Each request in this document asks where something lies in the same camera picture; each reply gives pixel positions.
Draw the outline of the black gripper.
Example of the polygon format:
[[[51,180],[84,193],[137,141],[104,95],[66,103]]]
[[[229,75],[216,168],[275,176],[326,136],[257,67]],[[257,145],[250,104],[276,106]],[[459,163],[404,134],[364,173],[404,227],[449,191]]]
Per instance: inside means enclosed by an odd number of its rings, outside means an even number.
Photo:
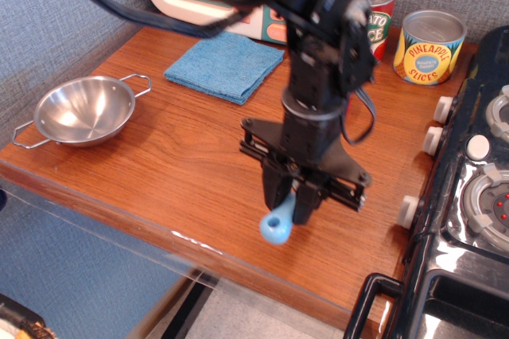
[[[284,121],[245,118],[240,150],[260,161],[266,207],[277,208],[294,182],[293,223],[305,225],[330,197],[358,212],[371,175],[343,148],[347,98],[324,107],[306,107],[291,95],[282,97]]]

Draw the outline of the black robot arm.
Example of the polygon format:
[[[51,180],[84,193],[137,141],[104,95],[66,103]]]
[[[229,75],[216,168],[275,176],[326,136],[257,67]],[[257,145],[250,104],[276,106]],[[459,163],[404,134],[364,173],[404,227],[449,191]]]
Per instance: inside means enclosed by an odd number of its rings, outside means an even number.
[[[343,148],[350,99],[375,109],[365,83],[376,64],[367,36],[370,0],[220,0],[241,12],[268,6],[286,22],[289,84],[284,119],[244,119],[241,149],[262,165],[266,206],[294,198],[291,220],[307,223],[326,198],[359,210],[370,174]]]

